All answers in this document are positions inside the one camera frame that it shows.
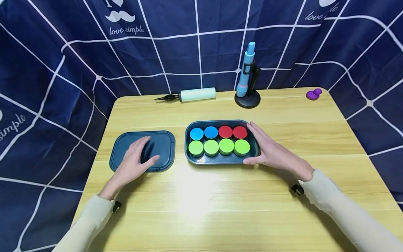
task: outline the red disc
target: red disc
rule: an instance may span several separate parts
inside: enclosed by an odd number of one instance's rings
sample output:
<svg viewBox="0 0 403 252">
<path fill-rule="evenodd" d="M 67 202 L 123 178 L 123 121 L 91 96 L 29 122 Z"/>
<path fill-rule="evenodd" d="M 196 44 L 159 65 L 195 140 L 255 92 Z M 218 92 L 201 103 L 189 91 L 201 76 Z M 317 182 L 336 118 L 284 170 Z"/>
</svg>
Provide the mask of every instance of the red disc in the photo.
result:
<svg viewBox="0 0 403 252">
<path fill-rule="evenodd" d="M 218 129 L 218 134 L 222 138 L 230 138 L 232 137 L 232 128 L 230 126 L 221 126 Z"/>
<path fill-rule="evenodd" d="M 245 127 L 242 126 L 236 126 L 234 128 L 234 137 L 238 139 L 245 139 L 248 136 L 248 131 L 246 130 Z"/>
</svg>

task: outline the dark blue tray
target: dark blue tray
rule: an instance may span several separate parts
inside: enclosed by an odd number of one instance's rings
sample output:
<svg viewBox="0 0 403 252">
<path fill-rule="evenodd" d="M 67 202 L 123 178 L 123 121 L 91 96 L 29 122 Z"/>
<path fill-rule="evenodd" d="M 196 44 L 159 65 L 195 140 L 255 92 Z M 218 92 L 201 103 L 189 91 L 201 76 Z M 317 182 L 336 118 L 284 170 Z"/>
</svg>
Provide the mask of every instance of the dark blue tray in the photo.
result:
<svg viewBox="0 0 403 252">
<path fill-rule="evenodd" d="M 246 124 L 247 124 L 247 122 L 245 122 L 244 120 L 198 121 L 198 122 L 191 123 L 185 130 L 185 156 L 186 156 L 186 158 L 190 162 L 192 162 L 193 164 L 196 164 L 196 165 L 234 165 L 234 164 L 242 164 L 242 161 L 245 158 L 257 156 L 259 153 L 258 143 L 257 143 L 255 137 L 253 136 L 252 132 L 250 132 L 249 129 L 246 128 Z M 249 144 L 251 146 L 251 150 L 249 151 L 248 154 L 246 154 L 246 156 L 239 157 L 239 156 L 235 155 L 235 153 L 231 153 L 228 156 L 224 156 L 224 155 L 218 153 L 214 157 L 209 157 L 203 153 L 202 156 L 195 158 L 189 153 L 189 151 L 187 150 L 187 147 L 188 147 L 189 143 L 192 141 L 192 139 L 190 138 L 190 131 L 193 128 L 202 128 L 204 130 L 208 126 L 214 126 L 218 129 L 219 127 L 224 126 L 224 125 L 228 125 L 231 128 L 234 128 L 236 126 L 244 126 L 248 130 L 248 137 L 246 138 L 246 140 L 249 142 Z"/>
<path fill-rule="evenodd" d="M 109 166 L 112 171 L 116 171 L 123 160 L 126 150 L 136 140 L 151 136 L 141 153 L 140 161 L 144 163 L 151 157 L 159 155 L 160 159 L 147 171 L 164 171 L 174 162 L 175 158 L 175 137 L 166 130 L 161 131 L 138 131 L 126 132 L 120 135 L 113 146 L 112 154 L 109 160 Z"/>
</svg>

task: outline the light blue pen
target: light blue pen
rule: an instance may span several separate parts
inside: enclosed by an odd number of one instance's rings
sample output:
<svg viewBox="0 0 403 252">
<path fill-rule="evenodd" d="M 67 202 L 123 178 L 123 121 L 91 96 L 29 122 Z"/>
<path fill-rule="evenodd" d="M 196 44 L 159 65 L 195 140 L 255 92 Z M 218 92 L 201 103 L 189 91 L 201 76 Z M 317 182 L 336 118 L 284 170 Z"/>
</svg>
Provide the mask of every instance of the light blue pen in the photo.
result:
<svg viewBox="0 0 403 252">
<path fill-rule="evenodd" d="M 242 63 L 242 71 L 241 71 L 241 76 L 239 77 L 239 82 L 237 85 L 237 96 L 238 97 L 244 97 L 246 92 L 248 91 L 248 81 L 249 81 L 249 74 L 244 74 L 243 70 L 245 67 L 245 64 L 252 64 L 253 59 L 255 58 L 255 42 L 249 42 L 248 48 L 246 49 L 245 56 L 243 58 L 243 63 Z M 245 72 L 249 72 L 251 69 L 250 65 L 246 66 Z"/>
</svg>

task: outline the blue disc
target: blue disc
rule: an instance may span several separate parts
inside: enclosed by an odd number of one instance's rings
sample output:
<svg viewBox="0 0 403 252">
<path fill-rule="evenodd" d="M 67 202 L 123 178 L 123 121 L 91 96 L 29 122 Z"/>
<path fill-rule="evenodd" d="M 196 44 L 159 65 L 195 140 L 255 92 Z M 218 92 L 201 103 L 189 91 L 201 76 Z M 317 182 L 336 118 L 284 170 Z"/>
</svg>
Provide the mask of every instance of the blue disc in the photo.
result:
<svg viewBox="0 0 403 252">
<path fill-rule="evenodd" d="M 217 130 L 216 127 L 209 126 L 209 127 L 204 129 L 204 135 L 208 139 L 214 139 L 214 138 L 216 138 L 218 136 L 218 130 Z"/>
<path fill-rule="evenodd" d="M 194 128 L 193 130 L 190 131 L 190 138 L 199 141 L 203 138 L 203 130 L 200 128 Z"/>
</svg>

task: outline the pen holder stand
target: pen holder stand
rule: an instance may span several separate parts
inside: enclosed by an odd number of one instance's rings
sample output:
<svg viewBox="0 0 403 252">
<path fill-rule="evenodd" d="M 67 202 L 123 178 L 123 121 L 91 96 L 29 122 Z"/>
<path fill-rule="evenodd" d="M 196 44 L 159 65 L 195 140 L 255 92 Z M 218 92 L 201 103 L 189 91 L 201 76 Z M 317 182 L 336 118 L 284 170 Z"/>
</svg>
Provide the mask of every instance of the pen holder stand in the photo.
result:
<svg viewBox="0 0 403 252">
<path fill-rule="evenodd" d="M 250 66 L 250 71 L 248 73 L 245 71 L 246 66 Z M 260 75 L 260 68 L 256 66 L 255 62 L 245 64 L 243 67 L 243 74 L 252 74 L 252 80 L 244 97 L 238 97 L 237 94 L 235 94 L 235 103 L 242 108 L 255 108 L 260 103 L 260 94 L 253 88 L 255 87 L 256 81 Z"/>
</svg>

